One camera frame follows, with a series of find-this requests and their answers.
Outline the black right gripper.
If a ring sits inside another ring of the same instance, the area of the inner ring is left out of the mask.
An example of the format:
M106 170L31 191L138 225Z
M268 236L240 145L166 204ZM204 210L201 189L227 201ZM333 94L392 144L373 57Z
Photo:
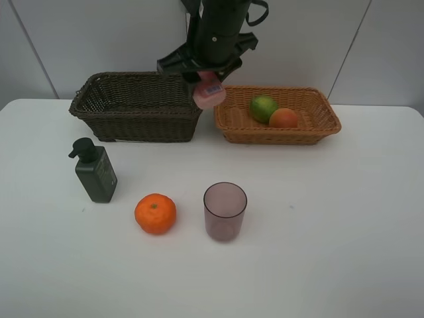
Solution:
M157 70L162 74L179 74L185 81L187 95L191 97L202 79L198 72L215 72L224 82L242 66L241 56L254 50L258 44L256 36L237 33L222 36L199 19L191 19L187 40L179 48L157 61Z

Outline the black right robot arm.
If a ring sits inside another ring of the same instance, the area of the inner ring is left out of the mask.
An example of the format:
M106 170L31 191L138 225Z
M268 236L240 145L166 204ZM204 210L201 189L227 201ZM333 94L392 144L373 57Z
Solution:
M241 56L254 50L258 39L242 33L251 1L183 1L189 14L186 41L157 61L162 74L178 74L192 96L200 72L213 72L224 81L242 66Z

